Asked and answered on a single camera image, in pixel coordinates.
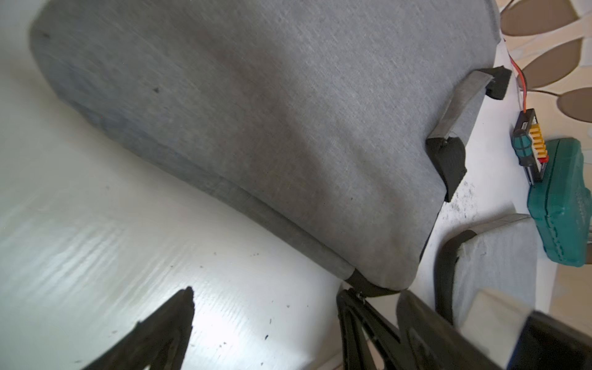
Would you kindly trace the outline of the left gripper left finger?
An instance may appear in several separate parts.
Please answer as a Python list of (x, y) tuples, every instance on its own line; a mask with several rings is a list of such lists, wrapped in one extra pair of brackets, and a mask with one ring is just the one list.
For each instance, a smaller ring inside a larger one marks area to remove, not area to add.
[(195, 305), (181, 289), (87, 369), (180, 369), (189, 346)]

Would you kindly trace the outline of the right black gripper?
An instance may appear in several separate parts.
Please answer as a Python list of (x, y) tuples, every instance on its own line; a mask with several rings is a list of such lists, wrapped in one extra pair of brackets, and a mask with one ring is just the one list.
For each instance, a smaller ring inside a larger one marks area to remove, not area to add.
[(396, 314), (404, 369), (498, 369), (450, 323), (411, 291), (399, 296)]

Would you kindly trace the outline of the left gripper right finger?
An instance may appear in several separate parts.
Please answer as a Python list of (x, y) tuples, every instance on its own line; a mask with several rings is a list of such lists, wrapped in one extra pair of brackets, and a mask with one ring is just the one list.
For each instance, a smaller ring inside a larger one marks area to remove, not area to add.
[(413, 361), (398, 328), (355, 291), (336, 297), (345, 369), (376, 369), (370, 351), (374, 345), (386, 369), (411, 369)]

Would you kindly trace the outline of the grey laptop bag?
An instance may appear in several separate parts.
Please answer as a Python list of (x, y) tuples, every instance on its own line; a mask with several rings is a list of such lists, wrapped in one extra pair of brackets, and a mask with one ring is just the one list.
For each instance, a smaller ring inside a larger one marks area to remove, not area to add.
[(541, 246), (536, 224), (526, 214), (510, 214), (452, 237), (435, 259), (436, 312), (458, 327), (485, 288), (533, 307)]
[(463, 177), (493, 1), (50, 1), (56, 95), (368, 296), (408, 288)]

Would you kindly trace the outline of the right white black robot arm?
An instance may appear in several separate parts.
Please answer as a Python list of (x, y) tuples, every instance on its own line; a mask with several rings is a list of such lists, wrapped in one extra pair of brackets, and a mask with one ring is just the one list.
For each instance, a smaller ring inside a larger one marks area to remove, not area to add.
[(591, 337), (493, 289), (458, 328), (410, 291), (397, 308), (413, 369), (589, 369)]

